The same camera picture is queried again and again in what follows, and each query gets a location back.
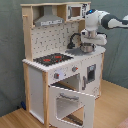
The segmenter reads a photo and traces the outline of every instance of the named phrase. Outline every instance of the wooden floor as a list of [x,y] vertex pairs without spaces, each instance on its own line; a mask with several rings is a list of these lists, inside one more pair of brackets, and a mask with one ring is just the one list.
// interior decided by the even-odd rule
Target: wooden floor
[[[74,115],[82,118],[81,112],[75,112]],[[94,128],[115,128],[127,117],[128,89],[103,80],[102,96],[96,100],[95,105]],[[44,126],[32,115],[19,109],[1,117],[0,128],[44,128]]]

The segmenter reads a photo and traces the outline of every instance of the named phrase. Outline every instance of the stovetop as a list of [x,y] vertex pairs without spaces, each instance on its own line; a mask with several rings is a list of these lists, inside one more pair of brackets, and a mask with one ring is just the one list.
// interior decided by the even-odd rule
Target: stovetop
[[70,59],[73,59],[73,57],[70,57],[61,53],[54,53],[51,55],[36,58],[33,61],[48,67],[57,63],[70,60]]

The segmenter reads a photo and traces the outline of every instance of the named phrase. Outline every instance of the pot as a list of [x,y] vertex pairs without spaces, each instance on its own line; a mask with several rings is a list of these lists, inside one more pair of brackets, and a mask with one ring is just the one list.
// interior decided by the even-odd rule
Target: pot
[[96,46],[91,43],[81,43],[80,50],[89,53],[95,51]]

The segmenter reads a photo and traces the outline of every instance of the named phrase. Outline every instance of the oven window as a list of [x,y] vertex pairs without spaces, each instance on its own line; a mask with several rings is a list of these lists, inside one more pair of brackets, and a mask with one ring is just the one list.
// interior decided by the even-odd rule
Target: oven window
[[80,16],[81,7],[72,7],[72,17]]

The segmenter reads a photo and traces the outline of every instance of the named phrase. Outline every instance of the backsplash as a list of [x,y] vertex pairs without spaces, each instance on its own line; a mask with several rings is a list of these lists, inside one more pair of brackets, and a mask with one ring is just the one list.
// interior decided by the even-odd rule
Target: backsplash
[[[66,50],[71,36],[78,33],[78,28],[79,22],[33,28],[31,32],[33,58]],[[78,36],[73,38],[76,47],[78,39]]]

